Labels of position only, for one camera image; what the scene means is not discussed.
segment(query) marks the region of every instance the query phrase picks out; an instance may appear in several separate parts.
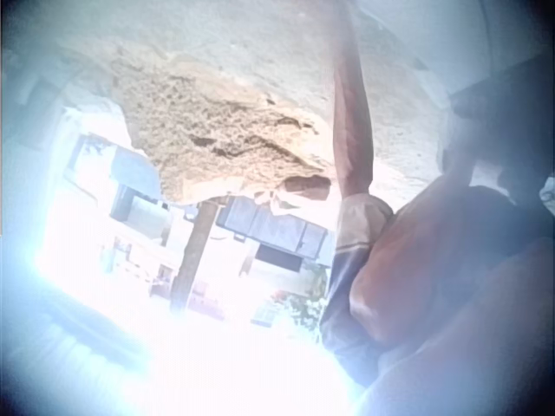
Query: sleeve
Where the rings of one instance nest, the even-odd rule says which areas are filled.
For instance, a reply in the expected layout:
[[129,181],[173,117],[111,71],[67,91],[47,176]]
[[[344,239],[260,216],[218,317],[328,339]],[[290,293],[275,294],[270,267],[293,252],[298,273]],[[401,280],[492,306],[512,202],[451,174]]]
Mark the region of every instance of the sleeve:
[[361,386],[369,386],[377,377],[382,351],[351,316],[349,293],[356,274],[367,262],[372,245],[392,215],[385,202],[368,194],[346,198],[339,212],[328,305],[320,321],[320,332],[323,346]]

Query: wooden pole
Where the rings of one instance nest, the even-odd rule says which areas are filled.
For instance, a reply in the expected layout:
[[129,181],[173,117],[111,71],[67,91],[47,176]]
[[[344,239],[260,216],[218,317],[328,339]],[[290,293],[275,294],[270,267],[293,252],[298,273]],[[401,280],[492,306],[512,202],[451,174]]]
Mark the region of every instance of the wooden pole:
[[180,271],[172,283],[170,308],[174,313],[179,313],[187,307],[200,259],[218,210],[219,206],[216,202],[205,201],[200,204],[199,214],[194,220],[193,231],[183,253]]

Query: person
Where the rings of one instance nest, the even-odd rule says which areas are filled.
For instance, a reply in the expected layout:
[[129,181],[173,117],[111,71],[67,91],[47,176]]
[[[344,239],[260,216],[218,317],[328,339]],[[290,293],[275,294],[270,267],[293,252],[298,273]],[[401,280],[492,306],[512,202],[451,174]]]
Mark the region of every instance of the person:
[[[513,359],[537,353],[538,362],[522,366],[526,370],[549,356],[548,338],[538,342],[538,336],[550,322],[551,240],[539,240],[541,231],[505,196],[470,186],[477,146],[464,137],[451,140],[444,174],[396,214],[369,194],[374,151],[360,58],[348,9],[331,3],[333,148],[342,205],[328,305],[320,321],[322,343],[349,377],[367,388],[361,414],[416,414],[409,405],[421,414],[447,414],[435,413],[438,409],[476,414],[476,406],[500,406],[509,388],[502,388],[500,375],[517,380],[529,375],[508,371],[507,363],[514,361],[500,360],[504,342],[519,344]],[[498,289],[495,283],[503,286],[503,279],[511,284]],[[534,294],[539,305],[526,305],[530,295],[515,301],[512,310],[507,299],[519,292]],[[485,359],[497,365],[481,373]],[[468,363],[466,373],[462,362]],[[428,377],[429,368],[436,377]],[[456,387],[473,377],[492,383],[484,391],[495,397],[484,399],[468,384],[462,401],[444,400],[453,398],[453,390],[441,397],[442,382]]]

